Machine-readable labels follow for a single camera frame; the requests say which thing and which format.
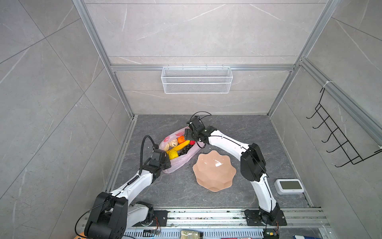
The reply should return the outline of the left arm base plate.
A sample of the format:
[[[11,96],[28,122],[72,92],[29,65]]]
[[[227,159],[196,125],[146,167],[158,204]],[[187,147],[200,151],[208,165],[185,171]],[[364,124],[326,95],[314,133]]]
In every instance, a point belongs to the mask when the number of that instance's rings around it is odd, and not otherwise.
[[[165,227],[168,221],[169,211],[155,210],[149,213],[148,218],[143,222],[137,222],[132,227]]]

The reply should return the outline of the pink scalloped bowl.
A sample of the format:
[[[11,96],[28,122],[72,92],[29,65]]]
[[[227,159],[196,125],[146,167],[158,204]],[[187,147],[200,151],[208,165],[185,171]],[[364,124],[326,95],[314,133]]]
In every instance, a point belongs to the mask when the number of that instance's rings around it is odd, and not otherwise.
[[[232,166],[228,155],[221,155],[216,150],[200,154],[193,166],[197,183],[210,190],[219,192],[232,186],[236,168]]]

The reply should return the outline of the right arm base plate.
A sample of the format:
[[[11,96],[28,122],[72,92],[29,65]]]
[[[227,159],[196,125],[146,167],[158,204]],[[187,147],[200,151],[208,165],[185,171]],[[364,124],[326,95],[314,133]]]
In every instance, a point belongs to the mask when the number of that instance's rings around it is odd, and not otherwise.
[[[270,213],[260,210],[245,210],[245,219],[248,226],[286,226],[287,222],[281,209],[275,208]]]

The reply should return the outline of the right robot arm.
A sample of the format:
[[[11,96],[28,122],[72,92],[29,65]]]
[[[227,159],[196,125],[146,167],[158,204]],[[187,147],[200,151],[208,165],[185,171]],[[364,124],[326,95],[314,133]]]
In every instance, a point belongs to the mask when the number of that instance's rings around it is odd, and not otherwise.
[[[265,225],[278,223],[278,218],[283,216],[282,210],[271,192],[260,147],[255,143],[239,142],[213,126],[205,126],[199,116],[192,116],[187,125],[187,140],[216,146],[240,161],[241,175],[251,183],[258,199],[261,222]]]

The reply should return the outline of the pink plastic bag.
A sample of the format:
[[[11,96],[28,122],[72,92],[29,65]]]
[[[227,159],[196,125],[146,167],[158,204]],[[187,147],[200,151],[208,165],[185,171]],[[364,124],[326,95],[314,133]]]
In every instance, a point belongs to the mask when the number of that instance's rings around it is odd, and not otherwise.
[[[184,136],[186,129],[188,129],[187,126],[170,134],[159,145],[159,148],[165,150],[170,158],[171,167],[164,170],[167,174],[175,172],[188,163],[204,146],[203,143],[198,146],[195,141],[186,140]]]

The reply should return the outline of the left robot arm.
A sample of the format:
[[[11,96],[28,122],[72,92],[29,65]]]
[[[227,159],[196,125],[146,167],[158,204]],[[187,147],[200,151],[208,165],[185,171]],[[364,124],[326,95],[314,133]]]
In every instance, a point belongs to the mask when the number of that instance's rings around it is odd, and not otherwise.
[[[140,223],[149,226],[154,220],[153,205],[131,202],[150,186],[165,169],[171,167],[166,151],[154,149],[142,169],[128,182],[110,193],[97,195],[85,226],[84,235],[90,239],[121,239],[125,230]]]

